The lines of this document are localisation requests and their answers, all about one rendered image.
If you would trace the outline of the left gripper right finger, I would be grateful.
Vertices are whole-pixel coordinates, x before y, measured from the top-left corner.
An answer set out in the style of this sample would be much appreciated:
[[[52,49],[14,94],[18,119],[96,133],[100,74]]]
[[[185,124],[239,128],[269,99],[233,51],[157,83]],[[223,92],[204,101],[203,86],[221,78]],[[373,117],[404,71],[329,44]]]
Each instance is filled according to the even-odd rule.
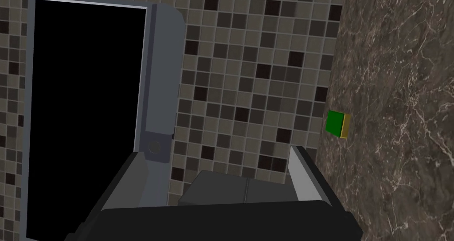
[[[332,205],[297,146],[291,146],[288,172],[298,201],[320,200]]]

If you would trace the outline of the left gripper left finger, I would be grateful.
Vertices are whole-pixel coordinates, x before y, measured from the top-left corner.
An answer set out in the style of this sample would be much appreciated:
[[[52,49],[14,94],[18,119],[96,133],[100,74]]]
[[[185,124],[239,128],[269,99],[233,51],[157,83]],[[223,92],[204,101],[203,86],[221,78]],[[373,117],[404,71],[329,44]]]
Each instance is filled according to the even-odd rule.
[[[148,179],[149,171],[143,152],[134,152],[113,182],[104,209],[137,208]]]

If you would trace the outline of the green and yellow sponge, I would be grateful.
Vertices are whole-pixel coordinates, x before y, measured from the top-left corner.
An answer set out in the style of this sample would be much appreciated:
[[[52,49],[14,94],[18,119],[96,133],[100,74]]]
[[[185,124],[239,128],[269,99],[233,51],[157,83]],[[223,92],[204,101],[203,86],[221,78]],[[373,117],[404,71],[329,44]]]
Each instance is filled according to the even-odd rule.
[[[328,111],[325,130],[338,138],[346,139],[349,132],[351,114]]]

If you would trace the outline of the grey microwave oven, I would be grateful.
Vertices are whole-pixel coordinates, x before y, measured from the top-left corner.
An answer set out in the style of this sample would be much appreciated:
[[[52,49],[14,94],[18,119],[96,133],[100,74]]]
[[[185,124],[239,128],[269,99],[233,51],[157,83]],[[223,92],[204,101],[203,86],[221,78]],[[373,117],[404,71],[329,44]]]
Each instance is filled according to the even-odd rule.
[[[157,233],[185,28],[167,4],[28,0],[20,241]],[[134,152],[149,171],[139,207],[102,210]]]

